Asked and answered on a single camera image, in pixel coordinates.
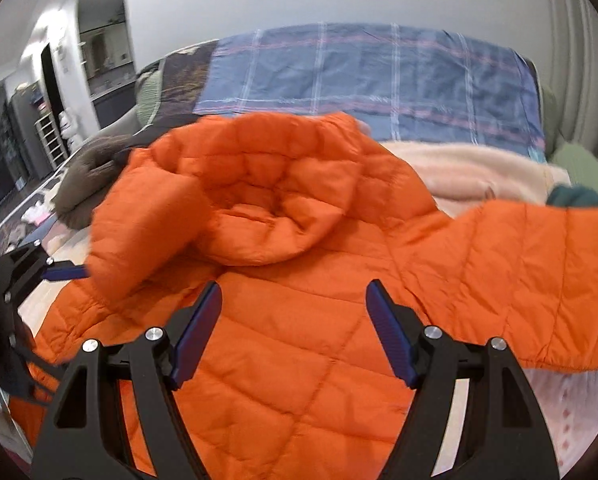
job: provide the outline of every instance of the countertop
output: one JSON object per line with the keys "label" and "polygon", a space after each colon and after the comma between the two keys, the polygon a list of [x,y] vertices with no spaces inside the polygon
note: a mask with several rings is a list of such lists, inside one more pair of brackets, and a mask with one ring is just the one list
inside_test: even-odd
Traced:
{"label": "countertop", "polygon": [[101,99],[103,96],[108,95],[110,92],[114,92],[115,90],[118,90],[119,88],[123,88],[124,86],[128,86],[129,84],[134,84],[135,81],[136,81],[135,77],[133,77],[131,79],[123,80],[118,85],[115,85],[111,88],[106,88],[105,90],[103,90],[101,92],[97,92],[96,94],[92,94],[90,96],[90,100],[96,101],[97,99]]}

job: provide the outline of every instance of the doorway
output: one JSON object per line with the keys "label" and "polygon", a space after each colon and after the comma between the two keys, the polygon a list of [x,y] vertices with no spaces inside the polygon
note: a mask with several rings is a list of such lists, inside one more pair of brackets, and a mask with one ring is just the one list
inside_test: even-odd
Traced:
{"label": "doorway", "polygon": [[[41,69],[44,73],[44,84],[45,91],[47,93],[48,101],[50,101],[50,111],[54,118],[54,124],[60,130],[61,121],[59,120],[59,114],[65,110],[63,101],[61,100],[61,94],[59,92],[59,86],[57,85],[56,74],[54,73],[54,64],[52,63],[52,53],[50,52],[50,44],[45,45],[41,51]],[[66,151],[70,153],[68,147],[68,141],[61,137]]]}

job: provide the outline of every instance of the bed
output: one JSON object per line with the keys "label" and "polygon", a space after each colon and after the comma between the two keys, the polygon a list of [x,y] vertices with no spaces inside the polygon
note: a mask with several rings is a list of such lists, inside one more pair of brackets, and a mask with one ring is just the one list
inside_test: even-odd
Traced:
{"label": "bed", "polygon": [[[344,110],[368,124],[375,140],[388,142],[389,149],[406,160],[422,144],[434,142],[435,148],[424,148],[425,162],[448,168],[452,162],[444,146],[460,142],[473,153],[493,150],[512,157],[514,164],[550,168],[544,158],[546,119],[554,113],[544,97],[550,89],[541,85],[530,60],[460,34],[396,24],[317,23],[259,30],[173,52],[147,67],[138,81],[135,113],[143,127],[185,112],[317,115]],[[407,153],[398,153],[399,146],[407,147]],[[494,156],[478,161],[465,154],[453,156],[480,170],[490,165],[496,173]],[[416,160],[408,161],[416,169]],[[551,180],[544,177],[544,182],[560,182],[557,173],[550,173]],[[62,174],[50,179],[52,187]],[[479,182],[494,178],[478,175]],[[529,200],[522,195],[512,198]],[[88,251],[88,233],[69,232],[57,224],[45,236],[44,246],[56,258],[81,263]],[[43,284],[21,307],[34,332],[60,288]],[[564,476],[598,434],[598,372],[527,370],[527,375]],[[459,382],[437,473],[454,461],[465,397],[466,384]]]}

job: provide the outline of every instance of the jacket sleeve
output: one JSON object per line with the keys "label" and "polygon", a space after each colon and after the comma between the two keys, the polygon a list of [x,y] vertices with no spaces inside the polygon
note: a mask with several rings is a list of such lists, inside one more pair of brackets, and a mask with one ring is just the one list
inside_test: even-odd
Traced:
{"label": "jacket sleeve", "polygon": [[108,301],[125,298],[195,239],[210,212],[197,177],[169,171],[150,150],[135,150],[95,210],[86,266],[99,293]]}
{"label": "jacket sleeve", "polygon": [[410,306],[453,337],[500,335],[525,367],[598,369],[598,209],[492,201],[393,254]]}

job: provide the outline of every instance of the blue gripper pad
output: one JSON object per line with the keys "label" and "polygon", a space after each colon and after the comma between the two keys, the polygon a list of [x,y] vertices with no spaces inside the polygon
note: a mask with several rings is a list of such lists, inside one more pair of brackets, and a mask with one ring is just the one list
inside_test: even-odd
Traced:
{"label": "blue gripper pad", "polygon": [[409,388],[414,388],[418,374],[412,366],[413,346],[392,313],[392,306],[395,306],[394,302],[383,290],[380,282],[372,280],[365,289],[365,307],[392,371],[399,379],[405,381]]}
{"label": "blue gripper pad", "polygon": [[212,335],[212,330],[219,319],[221,303],[223,303],[221,287],[215,283],[202,298],[202,302],[176,345],[176,364],[170,378],[177,388],[180,388],[194,375],[205,346]]}
{"label": "blue gripper pad", "polygon": [[55,262],[44,270],[41,277],[48,282],[69,282],[82,280],[89,276],[85,265],[74,265],[72,262]]}

